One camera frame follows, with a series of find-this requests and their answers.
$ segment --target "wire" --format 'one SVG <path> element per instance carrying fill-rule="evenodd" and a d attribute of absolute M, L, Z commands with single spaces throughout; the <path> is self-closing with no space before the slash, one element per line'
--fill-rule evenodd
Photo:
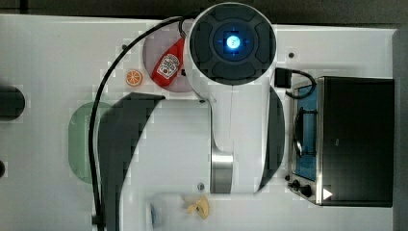
<path fill-rule="evenodd" d="M 186 32 L 183 31 L 183 23 L 184 23 L 184 20 L 190 19 L 190 18 L 196 18 L 200 13 L 201 13 L 201 11 L 198 11 L 198 10 L 190 11 L 190 12 L 186 13 L 186 14 L 183 16 L 183 19 L 181 19 L 181 20 L 179 21 L 179 23 L 178 23 L 178 30 L 179 30 L 179 33 L 180 33 L 180 37 L 181 37 L 181 38 L 185 39 L 186 36 L 187 36 Z"/>
<path fill-rule="evenodd" d="M 103 211 L 103 207 L 101 206 L 101 200 L 99 197 L 99 189 L 98 189 L 98 179 L 97 179 L 97 172 L 96 172 L 96 162 L 95 162 L 95 156 L 94 156 L 94 149 L 93 149 L 93 130 L 95 127 L 95 119 L 96 119 L 96 112 L 98 109 L 99 101 L 102 95 L 102 91 L 106 85 L 106 82 L 108 81 L 109 77 L 111 76 L 112 72 L 116 68 L 117 64 L 122 60 L 122 58 L 126 55 L 126 53 L 129 52 L 132 47 L 134 47 L 139 41 L 150 35 L 151 33 L 159 30 L 160 28 L 165 27 L 166 25 L 169 25 L 174 22 L 178 22 L 181 20 L 184 20 L 185 17 L 180 16 L 180 17 L 173 17 L 167 20 L 164 20 L 154 26 L 153 28 L 147 30 L 144 32 L 142 35 L 139 37 L 135 38 L 129 45 L 124 46 L 122 52 L 116 57 L 115 61 L 112 63 L 112 65 L 109 67 L 108 71 L 106 72 L 105 76 L 103 77 L 98 91 L 95 96 L 95 101 L 93 102 L 92 106 L 92 111 L 90 114 L 90 120 L 89 120 L 89 131 L 88 131 L 88 154 L 89 154 L 89 165 L 90 165 L 90 175 L 92 178 L 92 187 L 93 187 L 93 199 L 95 203 L 95 213 L 96 217 L 99 220 L 102 220 L 102 222 L 97 223 L 97 228 L 98 231 L 103 231 L 104 229 L 104 223 L 105 223 L 105 213 Z"/>
<path fill-rule="evenodd" d="M 313 93 L 313 91 L 315 91 L 316 88 L 316 81 L 315 79 L 312 77 L 312 75 L 310 75 L 309 73 L 303 72 L 301 70 L 292 70 L 292 73 L 295 74 L 299 74 L 299 75 L 303 75 L 304 77 L 308 78 L 310 80 L 310 82 L 312 82 L 312 87 L 309 89 L 309 91 L 305 94 L 302 95 L 294 95 L 293 93 L 287 92 L 286 94 L 293 99 L 302 99 L 302 98 L 306 98 L 307 96 L 311 95 Z"/>

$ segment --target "black robot head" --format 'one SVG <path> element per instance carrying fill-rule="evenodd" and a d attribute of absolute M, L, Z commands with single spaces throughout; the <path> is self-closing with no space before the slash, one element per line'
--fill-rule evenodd
<path fill-rule="evenodd" d="M 268 20 L 244 4 L 216 5 L 196 19 L 191 57 L 208 78 L 225 85 L 246 84 L 272 65 L 276 39 Z"/>

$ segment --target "black cable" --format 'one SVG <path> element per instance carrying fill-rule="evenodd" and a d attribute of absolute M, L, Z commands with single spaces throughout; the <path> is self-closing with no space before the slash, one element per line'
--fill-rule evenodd
<path fill-rule="evenodd" d="M 98 109 L 99 101 L 102 95 L 102 90 L 104 89 L 106 82 L 108 81 L 109 77 L 112 74 L 112 71 L 116 68 L 117 64 L 120 62 L 120 60 L 126 55 L 126 53 L 132 49 L 139 41 L 150 35 L 151 33 L 159 30 L 162 27 L 165 27 L 166 25 L 169 25 L 174 22 L 178 22 L 180 20 L 183 20 L 185 17 L 175 17 L 171 18 L 166 21 L 162 21 L 158 25 L 154 26 L 153 28 L 149 29 L 148 31 L 144 32 L 142 35 L 137 37 L 135 40 L 133 40 L 129 45 L 123 47 L 122 52 L 117 56 L 115 61 L 112 63 L 112 65 L 109 67 L 108 71 L 106 72 L 105 76 L 103 77 L 98 91 L 95 96 L 95 101 L 93 102 L 92 106 L 92 111 L 90 114 L 90 120 L 89 120 L 89 131 L 88 131 L 88 154 L 89 154 L 89 165 L 90 165 L 90 175 L 92 178 L 92 187 L 93 187 L 93 199 L 95 203 L 95 213 L 96 213 L 96 219 L 97 220 L 102 220 L 97 222 L 97 227 L 98 231 L 103 231 L 104 229 L 104 223 L 105 223 L 105 213 L 103 211 L 103 207 L 101 206 L 101 201 L 99 197 L 99 189 L 98 189 L 98 179 L 97 179 L 97 172 L 96 172 L 96 162 L 95 162 L 95 157 L 94 157 L 94 150 L 93 150 L 93 130 L 95 127 L 95 119 L 96 119 L 96 111 Z"/>
<path fill-rule="evenodd" d="M 313 93 L 313 91 L 315 90 L 315 88 L 316 88 L 316 81 L 312 77 L 312 75 L 310 75 L 310 74 L 308 74 L 306 72 L 303 72 L 301 70 L 294 70 L 294 69 L 292 69 L 292 73 L 303 75 L 304 77 L 308 78 L 310 80 L 310 82 L 312 82 L 312 87 L 309 89 L 309 91 L 307 93 L 302 94 L 302 95 L 294 95 L 293 93 L 290 93 L 290 92 L 287 92 L 287 91 L 286 91 L 286 95 L 288 95 L 290 98 L 293 98 L 293 99 L 302 99 L 302 98 L 306 98 L 307 96 L 311 95 Z"/>

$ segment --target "oven knob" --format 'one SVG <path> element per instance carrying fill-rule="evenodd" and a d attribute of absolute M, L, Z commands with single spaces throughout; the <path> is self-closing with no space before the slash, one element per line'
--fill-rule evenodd
<path fill-rule="evenodd" d="M 302 186 L 300 187 L 300 193 L 306 197 L 310 197 L 312 195 L 312 188 L 309 185 Z"/>
<path fill-rule="evenodd" d="M 291 183 L 288 184 L 288 186 L 297 192 L 299 190 L 300 183 L 297 180 L 293 180 Z"/>

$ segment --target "oven handle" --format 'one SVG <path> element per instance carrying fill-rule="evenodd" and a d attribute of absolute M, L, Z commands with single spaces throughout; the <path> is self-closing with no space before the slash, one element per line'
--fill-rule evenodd
<path fill-rule="evenodd" d="M 302 151 L 302 143 L 303 141 L 303 116 L 305 114 L 313 114 L 317 115 L 317 110 L 304 110 L 303 107 L 300 108 L 299 112 L 297 113 L 296 119 L 294 120 L 294 138 L 293 138 L 293 145 L 296 154 L 299 157 L 308 154 L 316 154 L 316 152 L 305 152 Z"/>

